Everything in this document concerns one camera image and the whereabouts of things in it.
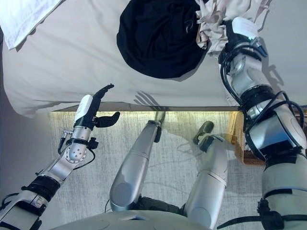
black cable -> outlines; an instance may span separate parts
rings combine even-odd
[[[66,140],[66,138],[61,138],[60,141],[59,141],[59,146],[58,146],[58,154],[59,155],[61,155],[61,149],[62,149],[62,146],[63,146],[65,140]]]
[[[305,123],[304,112],[303,112],[302,108],[297,103],[289,101],[289,100],[278,102],[275,105],[272,105],[270,107],[270,110],[276,109],[277,107],[282,106],[283,104],[288,104],[290,107],[292,107],[292,105],[293,105],[297,109],[297,111],[299,112],[300,126],[302,128],[304,128],[304,123]]]
[[[9,202],[5,202],[5,200],[6,200],[7,198],[10,198],[10,197],[12,197],[12,196],[17,196],[18,194],[19,194],[19,193],[12,193],[12,194],[6,195],[6,196],[2,199],[2,203],[1,203],[0,210],[5,209],[5,207],[10,203],[10,201],[9,201]]]
[[[224,224],[221,224],[220,226],[217,226],[216,229],[222,229],[230,225],[234,225],[234,224],[240,224],[240,223],[245,223],[245,222],[257,222],[257,221],[261,221],[260,216],[238,217],[235,219],[231,219],[225,222]]]
[[[240,106],[242,106],[242,100],[237,96],[237,94],[234,92],[234,90],[231,88],[228,79],[227,79],[227,73],[226,73],[226,68],[229,65],[228,60],[230,58],[232,58],[234,55],[237,55],[237,53],[239,53],[240,50],[244,49],[244,48],[251,48],[256,50],[258,53],[261,54],[261,52],[259,51],[259,49],[257,47],[254,47],[252,45],[243,45],[243,46],[239,46],[235,49],[233,49],[227,56],[226,58],[223,60],[222,64],[221,64],[221,69],[220,69],[220,74],[221,74],[221,78],[222,78],[222,82],[224,84],[224,86],[226,87],[226,89],[229,91],[229,93],[233,96],[233,98],[239,103]]]
[[[251,125],[248,126],[248,129],[246,130],[246,132],[248,133],[251,128],[253,128],[253,126],[264,116],[264,114],[268,111],[268,109],[270,108],[270,106],[274,103],[274,101],[281,95],[284,94],[285,91],[280,91],[278,92],[271,100],[270,102],[264,107],[264,109],[261,111],[261,113],[256,117],[256,119],[252,122]]]
[[[110,199],[108,199],[107,202],[106,202],[105,213],[106,213],[106,207],[107,207],[107,205],[108,205],[109,202],[110,202]]]
[[[74,170],[80,169],[80,168],[82,168],[82,167],[84,167],[84,166],[86,166],[86,165],[92,163],[92,162],[95,160],[96,155],[95,155],[95,153],[93,152],[93,150],[91,150],[91,149],[88,149],[88,150],[93,154],[93,159],[91,159],[91,160],[90,160],[89,162],[87,162],[86,164],[83,164],[83,165],[81,165],[81,166],[79,166],[79,167],[77,167],[77,168],[74,168]]]
[[[249,216],[249,217],[238,217],[235,219],[231,219],[220,226],[217,229],[222,229],[234,224],[240,224],[245,222],[259,222],[259,221],[272,221],[271,216]],[[285,215],[281,216],[283,221],[307,221],[307,215]]]
[[[246,113],[246,110],[244,107],[242,107],[243,105],[243,102],[242,100],[237,96],[237,94],[235,93],[235,91],[232,89],[232,87],[230,86],[229,82],[228,82],[228,79],[227,79],[227,73],[226,73],[226,69],[228,67],[228,65],[230,64],[229,59],[232,59],[234,55],[237,55],[239,53],[240,50],[242,50],[243,48],[252,48],[256,51],[258,51],[258,53],[260,53],[262,56],[263,54],[259,51],[259,49],[257,47],[254,47],[254,46],[251,46],[251,45],[243,45],[243,46],[239,46],[238,48],[235,48],[233,49],[227,56],[226,58],[224,59],[224,61],[222,62],[221,64],[221,69],[220,69],[220,74],[221,74],[221,78],[222,78],[222,82],[224,84],[224,86],[226,87],[226,89],[229,91],[229,93],[233,96],[233,98],[239,103],[240,107],[241,107],[241,110],[243,112],[243,115],[244,115],[244,119],[248,119],[248,116],[247,116],[247,113]],[[248,131],[249,132],[251,130],[251,128],[265,115],[265,113],[271,109],[270,106],[273,104],[273,102],[278,98],[278,96],[280,94],[283,94],[284,95],[284,98],[285,98],[285,101],[282,102],[282,103],[277,103],[276,106],[274,105],[274,108],[277,108],[279,106],[281,106],[282,104],[288,104],[288,107],[290,109],[290,111],[292,112],[292,114],[294,115],[294,111],[293,111],[293,108],[292,106],[294,106],[299,114],[300,114],[300,125],[301,127],[303,128],[304,127],[304,113],[301,109],[301,107],[295,103],[295,102],[292,102],[289,100],[287,94],[284,92],[284,91],[280,91],[278,92],[275,97],[273,99],[271,99],[271,101],[269,102],[269,104],[267,104],[267,106],[261,111],[261,113],[257,116],[257,118],[252,122],[251,125],[249,125],[248,127]],[[243,126],[243,130],[244,132],[246,131],[246,122],[247,121],[244,121],[244,126]]]

beige cloth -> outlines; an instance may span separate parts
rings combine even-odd
[[[262,28],[265,15],[268,12],[268,0],[195,0],[201,10],[197,11],[199,34],[196,42],[201,48],[211,45],[208,54],[218,56],[227,43],[225,26],[222,21],[243,17],[254,22],[258,29]]]

white towel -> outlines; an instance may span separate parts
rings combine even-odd
[[[201,10],[196,14],[199,18],[199,34],[196,38],[201,48],[207,48],[207,41],[211,46],[208,54],[218,57],[223,47],[228,42],[225,26],[221,22],[243,17],[254,22],[260,30],[268,12],[268,0],[195,0]]]
[[[62,0],[1,0],[0,27],[9,49],[16,48]]]

mattress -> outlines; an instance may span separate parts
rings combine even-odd
[[[14,110],[25,116],[77,105],[86,94],[114,84],[104,102],[150,106],[234,106],[219,66],[206,56],[178,79],[162,80],[130,68],[116,45],[119,17],[128,0],[66,0],[15,50],[3,45],[4,89]],[[303,42],[307,3],[272,1],[261,36],[269,58],[263,71],[274,90],[307,105]],[[287,12],[287,17],[280,17]]]

floor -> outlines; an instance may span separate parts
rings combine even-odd
[[[19,130],[2,137],[1,197],[16,192],[34,178],[34,172],[57,157],[56,149],[63,129],[72,129],[74,112],[53,112],[34,120],[18,122]],[[74,171],[57,192],[42,217],[41,230],[104,212],[109,189],[122,160],[154,112],[122,112],[112,127],[92,132],[100,142],[96,160]],[[161,141],[154,144],[143,196],[182,206],[193,186],[203,153],[191,139],[206,120],[215,124],[213,132],[225,136],[229,112],[169,112]],[[5,118],[4,129],[16,124],[14,116]],[[229,219],[256,215],[261,197],[262,167],[244,166],[228,146],[229,170],[218,224]],[[259,223],[246,223],[227,229],[261,229]]]

